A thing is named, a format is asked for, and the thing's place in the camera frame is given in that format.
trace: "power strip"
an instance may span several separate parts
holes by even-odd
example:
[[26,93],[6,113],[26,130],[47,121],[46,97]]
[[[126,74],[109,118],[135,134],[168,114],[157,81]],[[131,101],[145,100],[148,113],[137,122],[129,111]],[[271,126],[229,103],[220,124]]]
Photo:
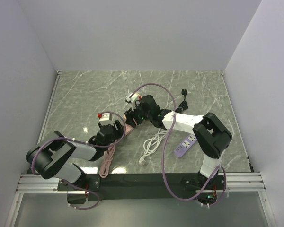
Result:
[[189,136],[187,136],[175,149],[176,156],[182,157],[196,141],[197,139],[195,135],[190,134]]

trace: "power socket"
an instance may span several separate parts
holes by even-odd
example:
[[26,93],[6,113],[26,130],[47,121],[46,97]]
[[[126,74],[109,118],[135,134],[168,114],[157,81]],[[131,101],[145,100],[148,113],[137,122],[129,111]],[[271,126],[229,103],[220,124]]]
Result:
[[197,141],[195,135],[190,134],[187,136],[175,149],[175,154],[177,157],[182,157],[190,148],[191,146]]

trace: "black power cord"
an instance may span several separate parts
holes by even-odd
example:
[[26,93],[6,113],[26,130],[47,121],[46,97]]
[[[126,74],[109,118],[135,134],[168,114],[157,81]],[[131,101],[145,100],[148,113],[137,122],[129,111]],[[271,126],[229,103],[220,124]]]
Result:
[[186,101],[187,90],[186,89],[182,89],[181,93],[184,96],[184,100],[180,103],[179,107],[176,109],[177,113],[181,113],[184,110],[188,109],[188,104],[187,104],[187,101]]

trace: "gray marble surface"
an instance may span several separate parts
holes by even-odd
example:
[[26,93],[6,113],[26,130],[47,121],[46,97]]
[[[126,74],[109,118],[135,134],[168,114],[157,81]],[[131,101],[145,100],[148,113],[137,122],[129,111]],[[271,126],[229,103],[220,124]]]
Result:
[[[233,135],[225,151],[222,165],[228,172],[250,172],[247,154],[240,137],[228,93],[219,71],[64,71],[59,78],[44,135],[60,131],[64,136],[87,141],[99,130],[97,113],[110,110],[123,115],[130,108],[125,97],[144,83],[159,83],[174,95],[177,105],[183,100],[181,90],[188,90],[189,109],[184,114],[215,113]],[[151,94],[161,108],[172,109],[172,101],[161,88],[142,88],[141,95]],[[143,143],[158,129],[144,122],[117,146],[110,167],[112,173],[161,173],[161,151],[146,157],[145,166],[139,165]],[[182,157],[176,158],[174,149],[187,133],[172,131],[165,154],[166,172],[197,172],[203,152],[196,143]],[[70,159],[87,173],[98,172],[103,157],[96,162]]]

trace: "white plug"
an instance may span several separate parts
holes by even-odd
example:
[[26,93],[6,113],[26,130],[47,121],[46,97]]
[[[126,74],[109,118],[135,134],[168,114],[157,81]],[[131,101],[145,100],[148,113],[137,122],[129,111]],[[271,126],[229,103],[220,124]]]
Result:
[[145,157],[142,156],[142,157],[139,159],[139,165],[140,165],[140,166],[143,166],[143,165],[145,165],[145,163],[146,163]]

